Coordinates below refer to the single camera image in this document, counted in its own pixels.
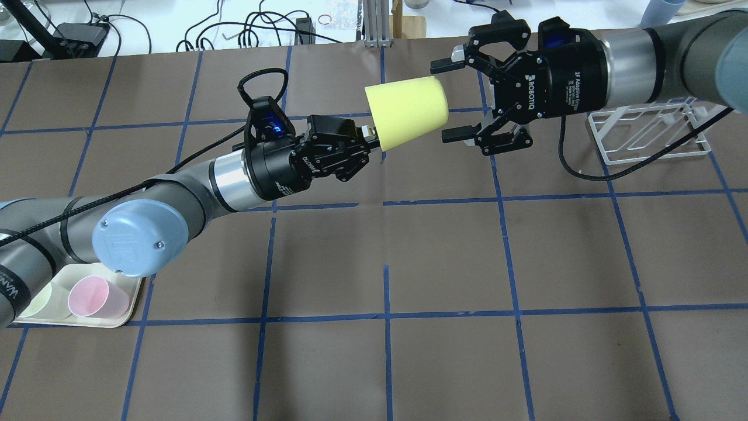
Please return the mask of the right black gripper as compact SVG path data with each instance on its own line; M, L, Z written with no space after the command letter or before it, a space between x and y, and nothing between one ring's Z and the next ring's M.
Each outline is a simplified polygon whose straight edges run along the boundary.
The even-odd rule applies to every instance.
M558 118L597 111L607 101L608 69L601 40L587 29L579 43L550 50L529 50L529 24L508 12L471 27L465 48L433 60L430 74L472 67L486 75L493 89L491 113L476 127L441 132L444 144L475 144L486 156L531 146L527 125L540 118Z

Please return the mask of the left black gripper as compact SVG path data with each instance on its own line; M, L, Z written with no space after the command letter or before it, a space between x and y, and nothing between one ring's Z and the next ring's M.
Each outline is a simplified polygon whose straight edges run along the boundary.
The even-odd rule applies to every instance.
M381 143L374 125L358 127L353 120L323 115L307 117L306 131L293 139L245 149L245 166L257 195L273 201L299 194L314 179L334 176L350 181L368 164Z

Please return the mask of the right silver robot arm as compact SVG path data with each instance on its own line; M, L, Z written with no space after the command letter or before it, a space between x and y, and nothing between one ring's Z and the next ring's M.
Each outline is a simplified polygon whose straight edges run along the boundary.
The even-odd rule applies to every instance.
M442 142L472 142L486 156L531 146L522 127L663 99L698 98L746 113L745 9L601 38L559 17L531 28L499 11L471 27L449 58L432 62L443 74L470 67L491 84L491 112L474 126L442 131Z

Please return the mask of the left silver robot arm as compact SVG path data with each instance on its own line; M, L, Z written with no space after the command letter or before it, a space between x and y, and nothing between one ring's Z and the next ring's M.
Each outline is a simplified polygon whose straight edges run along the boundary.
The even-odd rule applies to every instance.
M313 180L349 181L384 147L374 125L310 115L297 135L291 123L249 115L216 142L242 136L230 154L170 171L116 194L2 203L2 326L12 323L61 269L101 262L144 277L174 261L213 221L299 194Z

